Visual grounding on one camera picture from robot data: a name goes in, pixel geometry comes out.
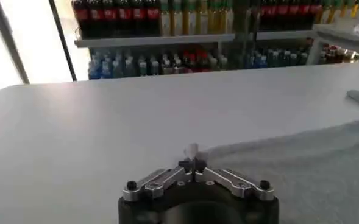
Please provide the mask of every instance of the white tabletop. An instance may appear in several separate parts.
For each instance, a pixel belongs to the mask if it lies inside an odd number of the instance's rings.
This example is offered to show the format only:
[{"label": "white tabletop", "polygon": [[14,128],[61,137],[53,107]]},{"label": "white tabletop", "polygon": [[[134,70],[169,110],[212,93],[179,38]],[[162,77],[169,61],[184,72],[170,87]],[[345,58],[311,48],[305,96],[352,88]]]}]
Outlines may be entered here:
[{"label": "white tabletop", "polygon": [[359,119],[359,64],[0,91],[0,224],[113,224],[127,180],[204,147]]}]

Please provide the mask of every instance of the store shelf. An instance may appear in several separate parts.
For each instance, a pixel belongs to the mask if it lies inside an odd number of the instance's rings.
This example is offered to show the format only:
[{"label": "store shelf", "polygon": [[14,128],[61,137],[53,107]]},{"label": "store shelf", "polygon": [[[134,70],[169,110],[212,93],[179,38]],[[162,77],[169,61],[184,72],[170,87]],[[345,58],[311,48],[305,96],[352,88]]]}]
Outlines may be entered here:
[{"label": "store shelf", "polygon": [[284,40],[312,37],[312,30],[280,31],[280,32],[258,32],[257,40]]},{"label": "store shelf", "polygon": [[352,29],[348,32],[333,25],[315,25],[313,30],[320,43],[328,43],[359,52],[359,36],[352,34]]},{"label": "store shelf", "polygon": [[185,43],[213,43],[229,42],[235,38],[235,34],[216,35],[192,35],[176,37],[134,37],[134,38],[104,38],[76,40],[75,45],[79,48],[88,47],[123,47],[123,46],[145,46],[161,44],[185,44]]}]

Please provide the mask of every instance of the soda bottle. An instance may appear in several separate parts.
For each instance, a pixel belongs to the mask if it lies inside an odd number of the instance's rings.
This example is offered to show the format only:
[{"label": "soda bottle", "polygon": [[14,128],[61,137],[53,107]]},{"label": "soda bottle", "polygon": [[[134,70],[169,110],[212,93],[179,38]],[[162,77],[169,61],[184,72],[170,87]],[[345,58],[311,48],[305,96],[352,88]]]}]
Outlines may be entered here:
[{"label": "soda bottle", "polygon": [[322,12],[322,4],[321,0],[313,0],[311,3],[311,7],[309,8],[310,12],[310,20],[309,23],[312,25],[316,23],[316,17],[318,14]]},{"label": "soda bottle", "polygon": [[137,36],[144,35],[147,30],[147,10],[144,6],[143,0],[133,0],[133,33]]},{"label": "soda bottle", "polygon": [[288,26],[288,30],[296,29],[296,26],[299,26],[297,23],[297,14],[299,11],[299,0],[290,0],[289,9],[288,9],[288,21],[286,25]]},{"label": "soda bottle", "polygon": [[297,29],[310,29],[311,28],[311,16],[310,9],[311,0],[300,0],[299,11],[298,11],[298,19],[299,25],[296,27]]},{"label": "soda bottle", "polygon": [[147,0],[146,2],[149,34],[158,35],[160,32],[159,2],[157,0]]},{"label": "soda bottle", "polygon": [[72,0],[72,8],[74,10],[74,16],[80,27],[80,34],[82,37],[88,36],[89,31],[89,16],[88,6],[85,0]]},{"label": "soda bottle", "polygon": [[275,16],[275,22],[277,23],[278,30],[285,30],[286,23],[288,22],[288,9],[289,2],[288,0],[278,0],[277,1],[277,14]]},{"label": "soda bottle", "polygon": [[104,33],[104,8],[102,0],[87,0],[88,8],[90,8],[91,31],[96,37],[100,37]]},{"label": "soda bottle", "polygon": [[117,31],[118,9],[115,0],[103,0],[106,30],[109,36]]},{"label": "soda bottle", "polygon": [[129,0],[119,0],[118,12],[121,33],[124,35],[131,34],[133,31],[133,10]]}]

